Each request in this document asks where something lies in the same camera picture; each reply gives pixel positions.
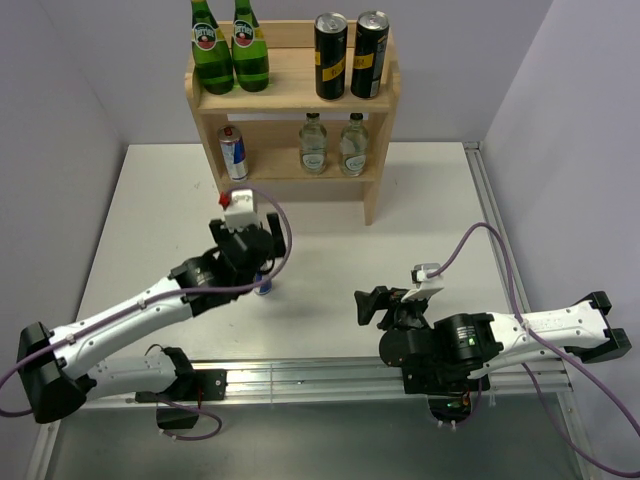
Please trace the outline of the blue silver energy can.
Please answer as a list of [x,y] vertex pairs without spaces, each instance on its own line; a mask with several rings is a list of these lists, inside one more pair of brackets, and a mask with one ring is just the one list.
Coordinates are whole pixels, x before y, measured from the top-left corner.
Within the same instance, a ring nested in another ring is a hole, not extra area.
[[257,273],[255,276],[255,282],[258,283],[258,286],[253,289],[256,295],[264,296],[271,292],[272,281],[266,278],[266,274],[261,272]]
[[229,178],[234,182],[245,181],[248,163],[240,130],[233,125],[225,125],[218,130],[217,137]]

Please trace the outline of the clear Chang soda bottle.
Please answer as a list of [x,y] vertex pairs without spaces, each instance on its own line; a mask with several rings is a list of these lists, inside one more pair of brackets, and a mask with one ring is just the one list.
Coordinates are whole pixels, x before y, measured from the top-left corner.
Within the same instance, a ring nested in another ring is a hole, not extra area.
[[362,174],[367,159],[369,133],[362,113],[351,113],[340,136],[340,169],[349,177]]
[[299,159],[303,170],[312,175],[321,174],[326,167],[328,134],[319,113],[307,113],[299,130]]

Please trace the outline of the black yellow can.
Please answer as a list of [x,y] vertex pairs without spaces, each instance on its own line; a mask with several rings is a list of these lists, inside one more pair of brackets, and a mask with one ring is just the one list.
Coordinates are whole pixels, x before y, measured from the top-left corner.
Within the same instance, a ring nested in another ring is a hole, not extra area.
[[351,92],[362,99],[380,90],[389,33],[388,16],[379,10],[363,12],[356,24]]
[[336,12],[319,15],[314,22],[315,87],[324,100],[344,94],[348,22]]

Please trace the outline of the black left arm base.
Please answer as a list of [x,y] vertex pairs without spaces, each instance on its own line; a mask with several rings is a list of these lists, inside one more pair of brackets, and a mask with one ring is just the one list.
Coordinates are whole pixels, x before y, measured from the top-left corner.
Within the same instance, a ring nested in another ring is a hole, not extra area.
[[180,375],[167,389],[159,393],[136,392],[138,404],[156,404],[156,424],[162,430],[193,429],[201,417],[192,409],[201,409],[206,402],[222,401],[227,386],[227,371],[203,369]]

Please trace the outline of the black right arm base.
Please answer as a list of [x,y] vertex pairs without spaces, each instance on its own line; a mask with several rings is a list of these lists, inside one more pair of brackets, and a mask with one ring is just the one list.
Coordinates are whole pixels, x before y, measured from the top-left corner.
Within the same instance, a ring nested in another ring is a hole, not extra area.
[[465,371],[449,367],[415,363],[401,367],[404,392],[428,397],[428,407],[437,421],[456,424],[471,416],[484,391],[490,388],[489,376],[469,379]]

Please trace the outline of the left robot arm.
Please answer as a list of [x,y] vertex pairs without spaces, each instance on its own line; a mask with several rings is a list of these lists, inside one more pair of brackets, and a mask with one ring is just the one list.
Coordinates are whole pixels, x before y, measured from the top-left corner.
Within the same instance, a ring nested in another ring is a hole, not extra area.
[[224,306],[277,274],[292,234],[285,215],[268,224],[232,230],[213,220],[216,243],[146,291],[74,324],[46,328],[36,322],[20,334],[17,372],[39,424],[61,420],[87,401],[129,392],[162,400],[192,400],[196,372],[186,354],[164,347],[151,357],[118,358],[116,352],[151,333]]

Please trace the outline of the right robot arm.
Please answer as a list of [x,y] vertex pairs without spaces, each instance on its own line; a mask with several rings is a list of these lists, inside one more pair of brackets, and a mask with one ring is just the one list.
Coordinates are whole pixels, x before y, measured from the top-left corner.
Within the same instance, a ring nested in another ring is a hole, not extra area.
[[571,354],[584,364],[618,359],[631,343],[624,329],[609,325],[609,299],[594,292],[565,309],[514,314],[462,313],[433,324],[425,312],[439,288],[378,286],[357,291],[357,321],[364,326],[383,312],[379,355],[384,364],[412,377],[427,375],[443,389],[457,388],[507,366],[547,354]]

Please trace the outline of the wooden shelf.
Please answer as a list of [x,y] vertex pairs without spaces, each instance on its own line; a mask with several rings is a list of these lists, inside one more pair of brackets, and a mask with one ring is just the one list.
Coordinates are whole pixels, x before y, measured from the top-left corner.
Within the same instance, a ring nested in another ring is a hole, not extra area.
[[[338,165],[339,140],[345,121],[336,114],[366,114],[369,150],[361,185],[364,221],[372,224],[401,95],[401,73],[394,41],[388,41],[379,94],[369,100],[346,92],[326,101],[315,91],[314,24],[310,20],[265,20],[261,24],[269,47],[270,84],[258,93],[233,89],[224,95],[207,92],[192,64],[184,77],[186,99],[204,147],[215,183],[228,189],[227,172],[217,132],[240,114],[237,125],[243,136],[252,183],[344,181]],[[304,116],[320,114],[329,133],[328,165],[319,175],[305,173],[299,163],[299,136]]]

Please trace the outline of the right green Perrier bottle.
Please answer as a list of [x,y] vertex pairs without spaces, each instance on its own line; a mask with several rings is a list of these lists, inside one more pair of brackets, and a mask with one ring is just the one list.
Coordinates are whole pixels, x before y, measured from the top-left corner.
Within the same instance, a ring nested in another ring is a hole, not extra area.
[[260,92],[268,86],[268,48],[249,0],[235,1],[232,59],[242,89]]

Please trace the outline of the green perrier bottle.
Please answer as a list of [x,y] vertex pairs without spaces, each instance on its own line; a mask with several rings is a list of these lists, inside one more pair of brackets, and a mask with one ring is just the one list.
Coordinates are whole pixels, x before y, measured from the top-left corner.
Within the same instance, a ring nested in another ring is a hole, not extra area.
[[234,86],[229,46],[205,0],[191,2],[191,45],[195,71],[211,94],[223,95]]
[[242,89],[260,92],[268,86],[268,48],[249,0],[235,1],[232,59]]

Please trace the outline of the left green Perrier bottle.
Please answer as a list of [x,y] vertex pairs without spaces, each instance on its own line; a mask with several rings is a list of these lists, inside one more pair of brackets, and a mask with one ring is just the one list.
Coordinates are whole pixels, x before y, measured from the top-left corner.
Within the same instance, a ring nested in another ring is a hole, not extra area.
[[234,86],[229,46],[205,0],[191,2],[191,45],[195,71],[211,94],[223,95]]

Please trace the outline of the aluminium rail frame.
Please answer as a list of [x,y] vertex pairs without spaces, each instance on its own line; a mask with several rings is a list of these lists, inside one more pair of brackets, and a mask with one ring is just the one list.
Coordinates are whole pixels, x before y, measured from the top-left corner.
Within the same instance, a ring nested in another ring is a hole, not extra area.
[[[354,290],[410,288],[417,263],[444,262],[468,226],[493,214],[475,151],[392,143],[376,220],[364,226],[352,180],[250,180],[282,202],[291,259],[271,294],[247,295],[134,343],[182,347],[198,368],[227,370],[226,398],[205,405],[223,430],[172,442],[154,407],[126,394],[42,427],[29,479],[601,479],[554,432],[519,366],[491,378],[457,431],[431,423],[358,327]],[[155,283],[211,243],[213,184],[201,147],[131,146],[81,302],[97,313]],[[429,319],[509,310],[492,240],[476,231],[444,275]]]

